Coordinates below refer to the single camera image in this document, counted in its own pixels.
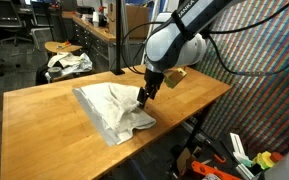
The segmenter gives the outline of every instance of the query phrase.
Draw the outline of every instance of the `cable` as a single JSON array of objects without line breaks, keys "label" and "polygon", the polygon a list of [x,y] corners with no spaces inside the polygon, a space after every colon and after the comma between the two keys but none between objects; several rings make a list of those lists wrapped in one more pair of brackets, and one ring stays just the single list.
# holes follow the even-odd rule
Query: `cable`
[{"label": "cable", "polygon": [[135,16],[134,16],[134,19],[133,19],[133,21],[132,21],[132,24],[131,24],[131,26],[129,26],[129,27],[133,27],[133,24],[134,24],[134,22],[135,22],[135,20],[137,19],[137,14],[138,14],[138,11],[140,10],[140,7],[142,7],[142,3],[144,2],[144,0],[142,0],[142,2],[140,2],[140,4],[138,4],[137,5],[137,8],[136,8],[136,13],[135,13]]},{"label": "cable", "polygon": [[139,72],[136,68],[135,68],[135,60],[136,60],[136,58],[137,58],[137,56],[138,56],[138,54],[141,52],[141,50],[144,48],[144,43],[141,45],[141,47],[138,49],[138,51],[136,52],[136,54],[135,54],[135,56],[134,56],[134,58],[133,58],[133,62],[132,62],[132,67],[133,67],[133,69],[135,70],[135,71],[137,71],[137,72]]},{"label": "cable", "polygon": [[230,70],[223,62],[222,58],[221,58],[221,55],[219,53],[219,50],[218,50],[218,47],[216,45],[216,43],[214,42],[213,38],[209,35],[209,34],[206,34],[207,38],[210,39],[215,51],[216,51],[216,55],[220,61],[220,64],[223,66],[223,68],[232,73],[232,74],[235,74],[235,75],[242,75],[242,76],[269,76],[269,75],[274,75],[274,74],[278,74],[282,71],[284,71],[285,69],[287,69],[289,67],[289,63],[284,66],[283,68],[277,70],[277,71],[273,71],[273,72],[263,72],[263,71],[255,71],[255,72],[248,72],[248,71],[244,71],[244,72],[239,72],[239,71],[232,71]]},{"label": "cable", "polygon": [[289,3],[287,3],[285,6],[283,6],[280,10],[278,10],[277,12],[275,12],[274,14],[272,14],[271,16],[269,16],[268,18],[264,19],[263,21],[257,22],[255,24],[252,24],[250,26],[247,27],[243,27],[243,28],[239,28],[239,29],[235,29],[235,30],[228,30],[228,31],[207,31],[207,33],[209,34],[230,34],[230,33],[236,33],[236,32],[240,32],[240,31],[245,31],[251,28],[254,28],[256,26],[259,26],[269,20],[271,20],[272,18],[274,18],[275,16],[277,16],[278,14],[280,14],[282,11],[284,11],[286,8],[289,7]]},{"label": "cable", "polygon": [[[140,25],[134,27],[133,29],[131,29],[130,31],[128,31],[128,33],[123,37],[123,40],[122,40],[121,45],[124,45],[125,39],[126,39],[133,31],[135,31],[136,29],[138,29],[138,28],[140,28],[140,27],[142,27],[142,26],[150,25],[150,24],[163,24],[163,23],[164,23],[164,22],[148,22],[148,23],[140,24]],[[126,65],[126,67],[127,67],[130,71],[132,71],[133,73],[135,73],[135,74],[144,74],[144,73],[142,73],[142,72],[137,71],[136,69],[131,69],[131,68],[130,68],[130,66],[127,64],[127,62],[126,62],[126,60],[125,60],[125,58],[124,58],[124,53],[123,53],[123,52],[124,52],[124,51],[123,51],[123,46],[122,46],[121,55],[122,55],[122,60],[123,60],[124,64]]]}]

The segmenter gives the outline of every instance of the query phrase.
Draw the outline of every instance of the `cabinet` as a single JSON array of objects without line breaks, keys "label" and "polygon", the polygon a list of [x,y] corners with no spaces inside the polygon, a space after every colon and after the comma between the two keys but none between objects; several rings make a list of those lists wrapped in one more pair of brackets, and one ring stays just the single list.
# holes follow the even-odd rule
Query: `cabinet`
[{"label": "cabinet", "polygon": [[67,39],[69,40],[75,40],[75,34],[74,34],[74,27],[73,27],[73,21],[72,19],[63,19],[64,27],[66,30]]},{"label": "cabinet", "polygon": [[[82,21],[80,18],[74,17],[73,23],[78,45],[83,47],[81,53],[86,53],[90,57],[94,72],[100,73],[114,69],[116,61],[115,36],[105,32],[105,28],[94,28],[90,23]],[[141,41],[143,40],[132,40],[131,42],[138,43]],[[130,47],[131,57],[135,55],[140,46],[136,44]],[[133,63],[134,65],[140,64],[142,52],[135,61],[131,60],[128,64],[130,66]]]}]

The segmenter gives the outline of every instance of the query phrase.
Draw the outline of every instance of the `table leg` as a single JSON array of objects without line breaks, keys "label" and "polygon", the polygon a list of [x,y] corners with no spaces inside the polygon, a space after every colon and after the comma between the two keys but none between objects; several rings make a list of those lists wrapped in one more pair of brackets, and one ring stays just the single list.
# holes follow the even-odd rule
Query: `table leg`
[{"label": "table leg", "polygon": [[195,138],[198,130],[201,129],[201,126],[202,126],[202,124],[203,124],[203,122],[204,122],[204,120],[205,120],[208,112],[210,111],[212,105],[213,105],[213,103],[207,105],[207,106],[203,109],[202,113],[193,115],[193,117],[195,117],[195,118],[197,119],[197,122],[196,122],[196,124],[195,124],[195,126],[194,126],[194,129],[192,130],[192,132],[191,132],[191,134],[190,134],[190,137],[189,137],[188,140],[186,141],[184,147],[188,147],[188,146],[191,146],[191,145],[192,145],[192,142],[193,142],[193,140],[194,140],[194,138]]}]

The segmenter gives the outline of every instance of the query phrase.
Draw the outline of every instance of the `desk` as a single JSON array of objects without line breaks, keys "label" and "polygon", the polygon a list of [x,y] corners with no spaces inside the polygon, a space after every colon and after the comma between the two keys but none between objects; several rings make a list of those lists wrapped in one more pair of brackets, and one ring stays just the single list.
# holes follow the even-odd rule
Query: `desk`
[{"label": "desk", "polygon": [[74,52],[82,48],[81,46],[75,46],[75,45],[70,45],[62,49],[57,48],[58,46],[62,46],[62,45],[63,43],[50,41],[50,42],[45,43],[45,49],[55,54],[58,52]]},{"label": "desk", "polygon": [[[144,72],[145,66],[137,66]],[[97,179],[188,117],[216,100],[230,86],[198,71],[175,89],[163,83],[144,108],[157,120],[134,137],[109,147],[79,105],[72,89],[101,82],[143,86],[142,75],[99,73],[4,93],[1,179]]]},{"label": "desk", "polygon": [[73,19],[75,17],[75,12],[73,11],[62,11],[62,17],[64,19]]}]

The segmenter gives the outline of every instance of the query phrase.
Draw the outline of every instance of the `cardboard box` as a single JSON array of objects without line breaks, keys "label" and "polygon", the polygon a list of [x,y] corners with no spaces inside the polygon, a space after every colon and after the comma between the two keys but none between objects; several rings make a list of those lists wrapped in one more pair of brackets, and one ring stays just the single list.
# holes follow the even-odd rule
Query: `cardboard box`
[{"label": "cardboard box", "polygon": [[[149,22],[149,8],[147,7],[126,5],[126,14],[128,31],[140,24]],[[109,4],[108,6],[108,22],[109,32],[116,36],[116,4]],[[129,37],[132,39],[145,39],[148,29],[149,25],[140,27],[133,31]]]}]

